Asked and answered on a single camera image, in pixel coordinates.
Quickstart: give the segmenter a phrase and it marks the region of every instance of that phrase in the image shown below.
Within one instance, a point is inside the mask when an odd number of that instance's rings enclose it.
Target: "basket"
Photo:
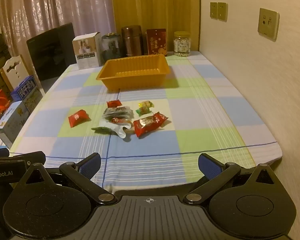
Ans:
[[[170,68],[163,54],[111,59],[97,76],[109,90],[159,87]]]

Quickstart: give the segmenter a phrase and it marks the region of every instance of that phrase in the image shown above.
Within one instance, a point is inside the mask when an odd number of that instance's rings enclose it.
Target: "checkered tablecloth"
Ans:
[[[46,167],[98,152],[102,165],[92,180],[111,192],[197,181],[201,152],[246,168],[281,158],[278,143],[257,113],[203,55],[166,59],[171,74],[163,87],[114,93],[96,80],[101,67],[69,66],[31,114],[11,152],[42,150]],[[152,111],[169,121],[140,139],[130,132],[125,139],[95,133],[91,127],[98,126],[106,101],[115,99],[133,110],[150,100]],[[68,116],[80,109],[91,121],[70,128]],[[135,112],[134,119],[139,119]]]

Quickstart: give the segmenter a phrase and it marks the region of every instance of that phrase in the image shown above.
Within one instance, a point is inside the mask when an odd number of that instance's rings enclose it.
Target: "metal screw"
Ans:
[[[101,201],[108,202],[108,201],[111,201],[111,200],[114,199],[114,195],[108,194],[108,193],[104,193],[104,194],[99,195],[98,198]]]
[[[191,193],[186,196],[187,200],[195,202],[199,201],[201,199],[201,196],[199,194]]]

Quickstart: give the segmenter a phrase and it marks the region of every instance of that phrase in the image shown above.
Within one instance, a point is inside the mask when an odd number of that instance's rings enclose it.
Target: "white chair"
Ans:
[[[0,73],[11,91],[30,75],[21,55],[8,59]]]

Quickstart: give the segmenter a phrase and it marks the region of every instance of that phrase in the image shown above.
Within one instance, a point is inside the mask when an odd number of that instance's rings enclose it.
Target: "plaid tablecloth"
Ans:
[[[201,152],[246,168],[281,158],[278,143],[257,113],[203,55],[166,59],[171,74],[162,88],[115,93],[96,80],[101,67],[69,66],[31,114],[11,152],[42,150],[46,167],[98,152],[102,165],[92,180],[111,192],[197,181],[202,176],[197,166]],[[140,139],[134,133],[121,139],[92,131],[106,101],[117,98],[133,110],[150,100],[152,111],[169,121]],[[80,109],[91,121],[70,128],[68,116]],[[134,119],[139,119],[135,112]]]

